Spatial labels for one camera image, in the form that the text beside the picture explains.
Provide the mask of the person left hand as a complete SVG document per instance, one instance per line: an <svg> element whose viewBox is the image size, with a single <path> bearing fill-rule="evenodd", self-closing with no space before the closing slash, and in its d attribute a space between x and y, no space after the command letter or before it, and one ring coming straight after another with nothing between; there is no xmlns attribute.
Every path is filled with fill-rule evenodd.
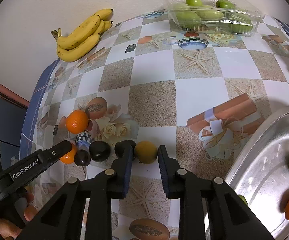
<svg viewBox="0 0 289 240"><path fill-rule="evenodd" d="M0 216L0 235L3 239L16 239L21 233L23 227L19 227L25 219L30 222L34 216L38 213L38 210L33 205L34 194L27 192L25 195L26 207L21 203L22 215L12 205L10 208L5 208L6 214Z"/></svg>

